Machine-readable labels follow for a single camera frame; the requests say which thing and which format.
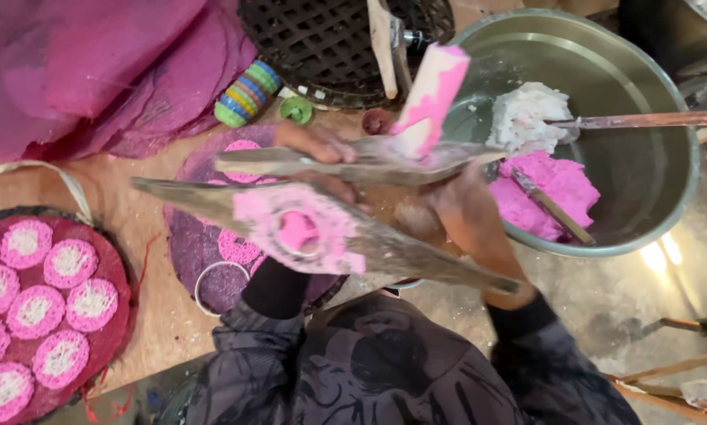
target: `dark patterned jacket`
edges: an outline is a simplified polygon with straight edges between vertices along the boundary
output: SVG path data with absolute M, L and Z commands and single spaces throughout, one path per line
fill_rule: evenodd
M 308 275 L 267 259 L 215 328 L 188 425 L 639 423 L 542 296 L 488 307 L 491 362 L 412 304 L 371 294 L 301 316 Z

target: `white dough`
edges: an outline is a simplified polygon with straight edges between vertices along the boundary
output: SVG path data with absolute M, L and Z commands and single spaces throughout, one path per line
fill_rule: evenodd
M 569 131 L 547 125 L 544 120 L 571 120 L 569 96 L 542 82 L 525 82 L 513 92 L 498 96 L 492 105 L 492 130 L 487 146 L 500 148 L 509 156 L 535 150 L 553 153 Z

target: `person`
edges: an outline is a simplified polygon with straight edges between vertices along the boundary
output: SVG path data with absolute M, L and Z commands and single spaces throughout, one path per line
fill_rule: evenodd
M 319 129 L 281 124 L 276 145 L 324 163 L 356 160 Z M 482 293 L 498 337 L 489 362 L 414 305 L 383 293 L 315 315 L 304 327 L 310 276 L 268 258 L 213 332 L 217 352 L 198 377 L 186 423 L 639 423 L 527 279 L 479 167 L 473 163 L 426 200 L 477 264 L 524 283 L 513 295 Z M 329 176 L 300 178 L 356 200 Z

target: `large metal bowl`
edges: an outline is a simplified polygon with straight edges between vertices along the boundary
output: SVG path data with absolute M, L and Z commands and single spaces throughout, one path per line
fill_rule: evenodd
M 575 15 L 543 9 L 495 15 L 451 44 L 461 45 L 472 64 L 443 123 L 447 140 L 485 140 L 493 99 L 530 81 L 571 96 L 575 116 L 687 111 L 647 54 Z M 698 181 L 694 127 L 585 130 L 575 143 L 558 146 L 554 157 L 584 164 L 602 195 L 589 212 L 597 245 L 558 244 L 504 225 L 522 244 L 564 256 L 617 256 L 650 244 L 679 221 Z

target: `wooden table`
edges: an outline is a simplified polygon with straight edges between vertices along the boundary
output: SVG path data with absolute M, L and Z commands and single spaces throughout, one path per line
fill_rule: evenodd
M 521 7 L 522 3 L 521 0 L 455 0 L 453 5 L 456 23 L 461 29 L 482 15 Z M 359 111 L 317 111 L 314 123 L 329 126 L 341 136 L 352 139 L 363 135 L 360 117 Z M 278 121 L 276 108 L 271 108 L 260 120 L 263 123 Z M 117 237 L 122 254 L 128 258 L 136 276 L 141 275 L 146 242 L 159 235 L 150 247 L 133 339 L 122 357 L 112 364 L 105 381 L 97 383 L 91 396 L 214 350 L 211 330 L 218 321 L 199 311 L 175 277 L 167 258 L 167 230 L 161 202 L 131 189 L 128 179 L 132 176 L 172 179 L 190 152 L 210 136 L 225 130 L 218 127 L 195 138 L 178 140 L 149 159 L 120 159 L 100 154 L 57 164 L 80 181 L 94 218 Z M 362 189 L 364 199 L 375 210 L 375 217 L 397 228 L 402 227 L 394 215 L 396 205 L 408 205 L 418 199 L 415 191 L 407 188 L 368 185 Z M 66 211 L 78 210 L 62 180 L 49 169 L 20 169 L 0 176 L 0 209 L 38 204 Z M 451 253 L 459 253 L 440 234 L 428 237 L 428 241 Z

